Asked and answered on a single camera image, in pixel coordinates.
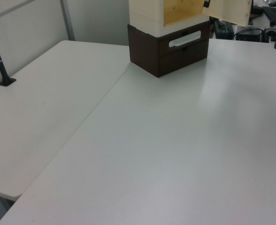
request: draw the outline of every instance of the white table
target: white table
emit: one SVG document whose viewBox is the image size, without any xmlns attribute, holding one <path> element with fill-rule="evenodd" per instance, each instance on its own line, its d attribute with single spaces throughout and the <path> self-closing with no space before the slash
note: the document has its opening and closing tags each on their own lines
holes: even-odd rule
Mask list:
<svg viewBox="0 0 276 225">
<path fill-rule="evenodd" d="M 26 190 L 129 63 L 126 46 L 63 41 L 0 86 L 0 196 Z"/>
<path fill-rule="evenodd" d="M 273 45 L 211 39 L 161 78 L 131 64 L 8 224 L 276 224 Z"/>
</svg>

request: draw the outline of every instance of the computer mouse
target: computer mouse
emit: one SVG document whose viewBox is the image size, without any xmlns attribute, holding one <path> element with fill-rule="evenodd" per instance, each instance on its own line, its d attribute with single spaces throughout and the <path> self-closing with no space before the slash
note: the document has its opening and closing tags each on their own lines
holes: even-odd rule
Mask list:
<svg viewBox="0 0 276 225">
<path fill-rule="evenodd" d="M 276 7 L 276 1 L 269 3 L 268 6 Z"/>
</svg>

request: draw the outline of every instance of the white partition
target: white partition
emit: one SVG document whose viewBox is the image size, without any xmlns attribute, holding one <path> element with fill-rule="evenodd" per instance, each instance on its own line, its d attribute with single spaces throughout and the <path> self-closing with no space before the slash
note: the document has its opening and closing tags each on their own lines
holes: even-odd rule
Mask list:
<svg viewBox="0 0 276 225">
<path fill-rule="evenodd" d="M 76 41 L 129 45 L 128 0 L 65 0 Z"/>
<path fill-rule="evenodd" d="M 0 55 L 9 76 L 67 39 L 60 0 L 35 0 L 0 17 Z"/>
</svg>

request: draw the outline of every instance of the drawer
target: drawer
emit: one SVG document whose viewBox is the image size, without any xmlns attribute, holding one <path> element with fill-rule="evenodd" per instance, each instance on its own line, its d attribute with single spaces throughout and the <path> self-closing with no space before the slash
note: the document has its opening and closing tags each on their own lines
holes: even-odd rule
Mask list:
<svg viewBox="0 0 276 225">
<path fill-rule="evenodd" d="M 210 21 L 165 35 L 160 37 L 159 40 L 159 55 L 162 56 L 186 48 L 197 42 L 208 40 L 209 35 Z"/>
<path fill-rule="evenodd" d="M 207 58 L 209 39 L 182 47 L 160 56 L 160 76 Z"/>
</svg>

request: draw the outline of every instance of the cabinet door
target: cabinet door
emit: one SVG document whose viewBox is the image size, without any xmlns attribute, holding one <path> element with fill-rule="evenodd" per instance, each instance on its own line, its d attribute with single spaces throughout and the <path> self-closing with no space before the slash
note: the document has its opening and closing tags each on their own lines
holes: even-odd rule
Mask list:
<svg viewBox="0 0 276 225">
<path fill-rule="evenodd" d="M 220 20 L 247 26 L 252 0 L 206 0 L 203 13 Z"/>
</svg>

